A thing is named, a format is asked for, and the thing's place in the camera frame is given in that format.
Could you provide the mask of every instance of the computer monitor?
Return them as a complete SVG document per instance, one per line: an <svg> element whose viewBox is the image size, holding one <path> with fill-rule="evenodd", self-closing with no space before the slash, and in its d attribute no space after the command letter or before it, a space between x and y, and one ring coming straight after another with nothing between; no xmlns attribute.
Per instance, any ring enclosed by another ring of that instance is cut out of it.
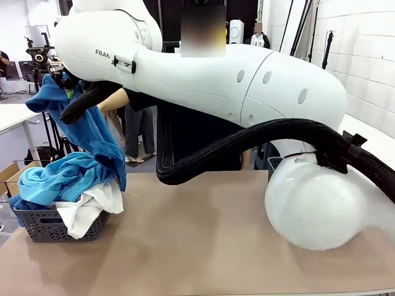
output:
<svg viewBox="0 0 395 296"><path fill-rule="evenodd" d="M20 60L19 68L22 72L23 79L26 81L30 81L31 73L33 73L33 69L35 68L34 63L30 60Z"/></svg>
<svg viewBox="0 0 395 296"><path fill-rule="evenodd" d="M11 60L10 65L7 66L7 80L19 80L18 69L15 61Z"/></svg>

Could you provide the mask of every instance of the person's legs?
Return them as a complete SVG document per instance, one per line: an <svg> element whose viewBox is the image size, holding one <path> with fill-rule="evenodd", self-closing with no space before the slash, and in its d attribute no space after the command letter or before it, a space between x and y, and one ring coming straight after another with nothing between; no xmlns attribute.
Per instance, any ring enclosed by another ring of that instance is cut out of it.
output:
<svg viewBox="0 0 395 296"><path fill-rule="evenodd" d="M115 110L107 111L107 114L110 117L112 124L115 126L115 129L117 130L118 134L120 135L121 140L123 142L126 142L125 135L122 132L122 127L121 127L121 124L119 122L118 116L115 113Z"/></svg>
<svg viewBox="0 0 395 296"><path fill-rule="evenodd" d="M123 134L126 134L125 106L118 108L116 113L118 117L121 119L122 132Z"/></svg>
<svg viewBox="0 0 395 296"><path fill-rule="evenodd" d="M126 155L129 157L133 157L135 160L137 160L136 158L138 158L138 131L140 128L142 114L142 110L139 112L135 112L129 105L125 106Z"/></svg>
<svg viewBox="0 0 395 296"><path fill-rule="evenodd" d="M101 112L103 115L104 120L106 121L107 125L109 125L109 123L107 122L107 112Z"/></svg>
<svg viewBox="0 0 395 296"><path fill-rule="evenodd" d="M152 122L152 109L143 109L140 125L141 136L143 137L144 151L146 154L155 152L154 124Z"/></svg>

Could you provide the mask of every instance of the white brick wall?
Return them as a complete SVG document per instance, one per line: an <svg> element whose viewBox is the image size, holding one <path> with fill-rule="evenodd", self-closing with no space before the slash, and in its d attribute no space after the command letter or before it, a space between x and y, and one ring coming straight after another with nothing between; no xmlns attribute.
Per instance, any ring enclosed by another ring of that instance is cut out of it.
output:
<svg viewBox="0 0 395 296"><path fill-rule="evenodd" d="M267 36L274 51L280 50L291 0L271 0Z"/></svg>
<svg viewBox="0 0 395 296"><path fill-rule="evenodd" d="M334 30L326 69L347 90L348 114L393 138L394 24L394 0L321 0L312 57L321 66L326 33Z"/></svg>

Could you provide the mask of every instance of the white speaker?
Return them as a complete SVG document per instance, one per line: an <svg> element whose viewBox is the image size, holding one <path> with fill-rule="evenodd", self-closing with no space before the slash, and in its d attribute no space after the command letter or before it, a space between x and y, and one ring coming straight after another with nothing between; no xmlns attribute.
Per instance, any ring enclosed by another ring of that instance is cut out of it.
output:
<svg viewBox="0 0 395 296"><path fill-rule="evenodd" d="M231 20L229 24L229 44L243 43L244 23L240 20Z"/></svg>

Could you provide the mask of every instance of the black corrugated hose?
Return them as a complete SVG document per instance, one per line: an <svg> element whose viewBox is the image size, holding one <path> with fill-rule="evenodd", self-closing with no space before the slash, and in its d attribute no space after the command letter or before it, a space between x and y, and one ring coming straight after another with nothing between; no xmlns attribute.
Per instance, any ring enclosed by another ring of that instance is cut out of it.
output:
<svg viewBox="0 0 395 296"><path fill-rule="evenodd" d="M171 116L170 108L158 106L156 173L159 180L165 184L177 185L187 182L207 171L212 163L219 158L227 157L228 154L241 153L263 142L295 139L316 148L317 161L320 165L333 168L330 163L337 162L345 169L347 164L353 166L395 203L395 172L360 147L357 147L359 148L357 155L349 153L350 141L322 123L297 118L270 120L238 131L174 163Z"/></svg>
<svg viewBox="0 0 395 296"><path fill-rule="evenodd" d="M85 110L98 105L121 87L122 85L109 81L91 83L86 93L71 101L63 110L60 120L66 125L72 125L85 113Z"/></svg>

